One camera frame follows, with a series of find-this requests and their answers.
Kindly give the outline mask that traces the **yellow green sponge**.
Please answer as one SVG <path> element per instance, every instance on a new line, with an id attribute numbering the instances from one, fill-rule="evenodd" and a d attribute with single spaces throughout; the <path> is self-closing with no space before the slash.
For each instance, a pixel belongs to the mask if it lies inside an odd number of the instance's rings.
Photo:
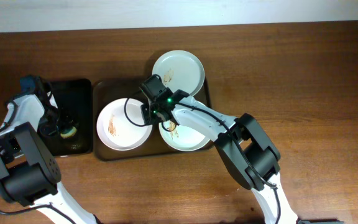
<path id="1" fill-rule="evenodd" d="M 64 129 L 60 132 L 60 137 L 63 139 L 72 138 L 77 133 L 77 128 L 75 126 L 72 126 L 68 129 Z"/>

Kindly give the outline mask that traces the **pale green plate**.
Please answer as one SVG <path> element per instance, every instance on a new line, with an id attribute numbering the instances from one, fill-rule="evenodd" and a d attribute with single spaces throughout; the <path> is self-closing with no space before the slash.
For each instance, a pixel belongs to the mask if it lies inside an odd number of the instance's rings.
<path id="1" fill-rule="evenodd" d="M 162 139 L 168 146 L 178 151 L 196 151 L 205 147 L 210 142 L 207 137 L 194 129 L 177 125 L 173 121 L 160 123 L 158 129 Z"/>

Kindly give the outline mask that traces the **pink white plate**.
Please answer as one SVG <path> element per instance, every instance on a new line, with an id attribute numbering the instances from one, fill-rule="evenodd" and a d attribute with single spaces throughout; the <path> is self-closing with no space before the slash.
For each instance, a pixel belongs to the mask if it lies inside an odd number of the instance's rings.
<path id="1" fill-rule="evenodd" d="M 107 147 L 115 151 L 129 151 L 142 145 L 151 135 L 152 125 L 138 127 L 133 123 L 142 125 L 144 120 L 140 107 L 143 103 L 133 98 L 121 98 L 107 104 L 99 113 L 96 122 L 96 132 L 100 140 Z"/>

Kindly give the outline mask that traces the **light green top plate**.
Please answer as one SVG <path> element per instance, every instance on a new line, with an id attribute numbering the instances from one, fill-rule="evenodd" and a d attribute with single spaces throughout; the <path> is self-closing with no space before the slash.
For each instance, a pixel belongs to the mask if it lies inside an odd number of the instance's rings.
<path id="1" fill-rule="evenodd" d="M 172 92 L 183 90 L 195 96 L 205 80 L 204 67 L 192 53 L 172 50 L 164 53 L 154 63 L 152 74 L 161 77 L 162 83 Z"/>

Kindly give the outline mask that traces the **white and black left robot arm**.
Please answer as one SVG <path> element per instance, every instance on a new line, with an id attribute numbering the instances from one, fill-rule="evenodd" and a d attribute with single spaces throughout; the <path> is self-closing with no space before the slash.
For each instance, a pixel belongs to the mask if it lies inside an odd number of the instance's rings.
<path id="1" fill-rule="evenodd" d="M 23 93 L 8 101 L 0 128 L 0 195 L 22 205 L 12 215 L 38 211 L 54 223 L 99 223 L 67 191 L 56 156 L 91 147 L 90 117 L 77 98 Z"/>

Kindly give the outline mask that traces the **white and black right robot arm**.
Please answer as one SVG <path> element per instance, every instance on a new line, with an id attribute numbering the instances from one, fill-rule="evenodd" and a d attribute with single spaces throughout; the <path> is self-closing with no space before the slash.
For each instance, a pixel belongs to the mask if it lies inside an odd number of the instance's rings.
<path id="1" fill-rule="evenodd" d="M 211 140 L 231 177 L 255 195 L 265 223 L 298 222 L 281 184 L 280 153 L 253 116 L 221 114 L 181 90 L 143 93 L 150 105 L 145 122 L 171 120 Z"/>

